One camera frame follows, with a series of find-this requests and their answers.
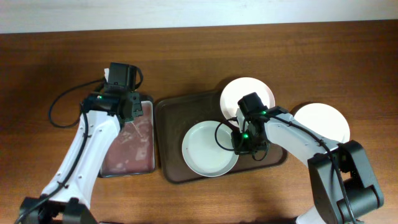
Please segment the pale green plate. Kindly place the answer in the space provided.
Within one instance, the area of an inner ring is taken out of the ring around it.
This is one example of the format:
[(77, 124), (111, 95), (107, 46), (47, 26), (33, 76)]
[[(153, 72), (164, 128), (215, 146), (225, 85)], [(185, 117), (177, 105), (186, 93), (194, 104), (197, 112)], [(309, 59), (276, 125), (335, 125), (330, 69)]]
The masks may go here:
[(204, 177), (218, 177), (229, 172), (239, 156), (233, 151), (232, 129), (218, 121), (202, 121), (192, 126), (182, 141), (186, 165)]

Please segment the pink plate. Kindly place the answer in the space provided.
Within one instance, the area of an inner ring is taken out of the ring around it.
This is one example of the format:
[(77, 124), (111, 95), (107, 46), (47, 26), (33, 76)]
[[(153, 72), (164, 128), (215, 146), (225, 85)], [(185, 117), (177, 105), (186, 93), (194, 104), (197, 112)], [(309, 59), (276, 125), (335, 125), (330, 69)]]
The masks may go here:
[(257, 93), (263, 105), (268, 108), (275, 106), (274, 94), (264, 82), (251, 77), (237, 78), (229, 82), (221, 92), (220, 109), (224, 118), (235, 117), (239, 108), (238, 101), (253, 92)]

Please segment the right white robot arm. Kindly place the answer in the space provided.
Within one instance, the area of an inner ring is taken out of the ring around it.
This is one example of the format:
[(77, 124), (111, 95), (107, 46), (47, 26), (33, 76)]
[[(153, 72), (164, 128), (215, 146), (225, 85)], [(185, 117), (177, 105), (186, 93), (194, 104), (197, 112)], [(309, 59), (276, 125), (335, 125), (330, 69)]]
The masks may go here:
[(231, 134), (236, 154), (267, 151), (276, 144), (309, 171), (314, 206), (293, 223), (359, 223), (359, 218), (384, 205), (384, 195), (364, 147), (326, 138), (299, 123), (280, 106), (268, 108), (257, 93), (238, 101)]

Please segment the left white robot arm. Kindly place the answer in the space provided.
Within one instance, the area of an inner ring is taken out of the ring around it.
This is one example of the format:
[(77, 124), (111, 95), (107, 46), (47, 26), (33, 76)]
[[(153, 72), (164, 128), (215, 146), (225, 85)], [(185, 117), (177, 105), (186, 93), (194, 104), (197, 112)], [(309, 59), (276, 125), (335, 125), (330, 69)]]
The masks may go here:
[(124, 125), (142, 116), (136, 91), (144, 76), (140, 68), (111, 63), (107, 77), (80, 103), (74, 140), (40, 197), (27, 197), (16, 223), (96, 223), (90, 212), (93, 187), (105, 155)]

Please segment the cream white plate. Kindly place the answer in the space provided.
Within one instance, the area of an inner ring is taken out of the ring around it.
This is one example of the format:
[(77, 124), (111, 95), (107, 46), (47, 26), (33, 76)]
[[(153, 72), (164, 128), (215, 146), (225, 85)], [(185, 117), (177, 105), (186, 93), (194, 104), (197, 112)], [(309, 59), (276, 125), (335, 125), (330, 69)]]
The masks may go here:
[(309, 103), (299, 108), (294, 118), (316, 133), (338, 142), (350, 139), (350, 128), (346, 118), (334, 107), (324, 103)]

